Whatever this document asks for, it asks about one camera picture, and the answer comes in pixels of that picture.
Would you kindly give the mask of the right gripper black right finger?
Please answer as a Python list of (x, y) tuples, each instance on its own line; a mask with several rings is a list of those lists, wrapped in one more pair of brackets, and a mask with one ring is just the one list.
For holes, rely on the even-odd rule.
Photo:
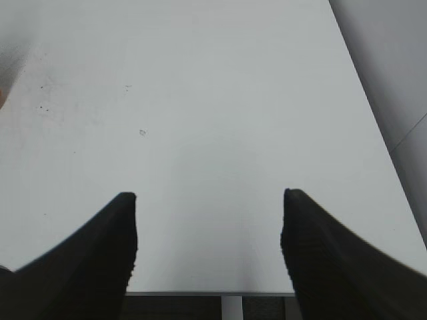
[(303, 319), (425, 319), (426, 276), (375, 248), (301, 189), (280, 238)]

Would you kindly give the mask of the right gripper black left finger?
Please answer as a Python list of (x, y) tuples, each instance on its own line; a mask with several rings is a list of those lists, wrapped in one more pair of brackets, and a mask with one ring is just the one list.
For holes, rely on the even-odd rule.
[(66, 240), (1, 275), (2, 319), (119, 319), (137, 253), (136, 196), (119, 193)]

